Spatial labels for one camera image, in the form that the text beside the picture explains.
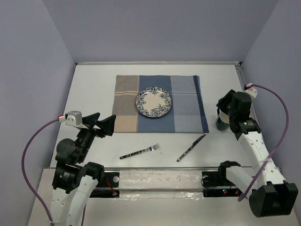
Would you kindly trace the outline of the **dark green mug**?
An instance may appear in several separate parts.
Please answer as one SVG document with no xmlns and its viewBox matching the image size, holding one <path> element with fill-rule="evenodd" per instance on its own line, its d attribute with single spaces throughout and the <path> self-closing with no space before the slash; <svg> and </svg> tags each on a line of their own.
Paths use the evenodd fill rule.
<svg viewBox="0 0 301 226">
<path fill-rule="evenodd" d="M 229 116 L 220 108 L 217 108 L 217 118 L 215 121 L 215 126 L 219 131 L 225 131 L 230 128 Z"/>
</svg>

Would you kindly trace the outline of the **blue white patterned plate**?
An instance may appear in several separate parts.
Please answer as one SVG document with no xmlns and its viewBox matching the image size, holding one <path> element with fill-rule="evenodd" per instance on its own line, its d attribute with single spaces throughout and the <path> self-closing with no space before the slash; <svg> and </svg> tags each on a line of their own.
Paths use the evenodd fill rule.
<svg viewBox="0 0 301 226">
<path fill-rule="evenodd" d="M 149 118 L 159 118 L 166 115 L 172 107 L 171 95 L 159 87 L 148 87 L 140 91 L 135 105 L 139 113 Z"/>
</svg>

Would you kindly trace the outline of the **silver knife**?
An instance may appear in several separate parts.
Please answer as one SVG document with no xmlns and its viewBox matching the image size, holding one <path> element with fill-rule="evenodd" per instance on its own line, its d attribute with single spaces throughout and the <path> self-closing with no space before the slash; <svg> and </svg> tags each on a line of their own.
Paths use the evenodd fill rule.
<svg viewBox="0 0 301 226">
<path fill-rule="evenodd" d="M 208 133 L 201 135 L 197 140 L 195 140 L 192 145 L 176 160 L 180 162 Z"/>
</svg>

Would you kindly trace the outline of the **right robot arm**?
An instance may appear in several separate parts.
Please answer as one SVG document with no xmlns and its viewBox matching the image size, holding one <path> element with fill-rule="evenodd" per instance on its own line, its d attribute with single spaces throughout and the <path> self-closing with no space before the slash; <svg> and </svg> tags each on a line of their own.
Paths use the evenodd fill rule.
<svg viewBox="0 0 301 226">
<path fill-rule="evenodd" d="M 204 182 L 205 180 L 203 179 L 203 185 L 206 188 L 228 184 L 236 186 L 241 191 L 238 201 L 240 202 L 247 198 L 251 211 L 256 217 L 289 215 L 297 198 L 298 188 L 295 183 L 287 182 L 271 158 L 283 141 L 288 128 L 287 107 L 281 97 L 272 92 L 285 108 L 286 125 L 280 141 L 269 153 L 263 141 L 260 126 L 256 120 L 250 117 L 252 97 L 256 97 L 257 90 L 253 89 L 252 85 L 246 88 L 244 92 L 236 92 L 231 89 L 224 97 L 219 99 L 216 105 L 218 117 L 215 127 L 219 131 L 225 131 L 230 128 L 234 134 L 231 136 L 235 136 L 248 157 L 253 175 L 248 176 L 236 161 L 224 161 L 220 163 L 218 171 L 214 173 L 215 176 L 207 176 L 207 182 Z M 221 134 L 215 137 L 212 134 L 208 134 L 208 132 L 203 132 L 179 157 L 180 148 L 182 151 L 182 142 L 180 141 L 184 141 L 183 147 L 186 147 L 186 137 L 176 139 L 160 135 L 159 138 L 163 139 L 161 147 L 163 152 L 167 154 L 168 159 L 175 160 L 175 157 L 178 157 L 176 162 L 180 162 L 191 150 L 196 150 L 195 146 L 201 148 L 201 153 L 209 153 L 211 146 L 214 147 L 216 144 L 220 144 Z M 97 151 L 101 155 L 104 154 L 105 157 L 109 154 L 115 157 L 118 156 L 117 154 L 124 154 L 119 157 L 120 160 L 123 160 L 151 151 L 151 148 L 138 151 L 137 145 L 146 145 L 148 141 L 152 141 L 150 136 L 147 136 L 146 140 L 143 140 L 142 137 L 133 137 L 132 135 L 129 138 L 125 136 L 113 137 L 104 146 L 98 148 Z"/>
</svg>

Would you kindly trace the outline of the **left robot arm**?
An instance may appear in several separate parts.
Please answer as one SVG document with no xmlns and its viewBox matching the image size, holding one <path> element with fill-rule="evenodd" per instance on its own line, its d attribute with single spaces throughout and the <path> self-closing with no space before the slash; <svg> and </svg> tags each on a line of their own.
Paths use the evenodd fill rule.
<svg viewBox="0 0 301 226">
<path fill-rule="evenodd" d="M 73 226 L 79 221 L 93 189 L 104 181 L 104 166 L 88 162 L 80 166 L 95 137 L 103 138 L 94 128 L 100 113 L 83 117 L 79 111 L 59 116 L 59 122 L 79 129 L 76 139 L 65 138 L 56 146 L 56 169 L 52 182 L 51 222 L 57 226 Z"/>
</svg>

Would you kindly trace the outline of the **blue beige checked cloth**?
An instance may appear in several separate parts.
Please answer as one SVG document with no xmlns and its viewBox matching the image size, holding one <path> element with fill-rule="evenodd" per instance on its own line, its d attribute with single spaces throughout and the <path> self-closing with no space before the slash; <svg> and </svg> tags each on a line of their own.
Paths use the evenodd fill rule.
<svg viewBox="0 0 301 226">
<path fill-rule="evenodd" d="M 159 88 L 171 97 L 171 108 L 137 108 L 145 102 L 140 92 Z M 198 75 L 117 75 L 112 113 L 116 133 L 208 133 Z"/>
</svg>

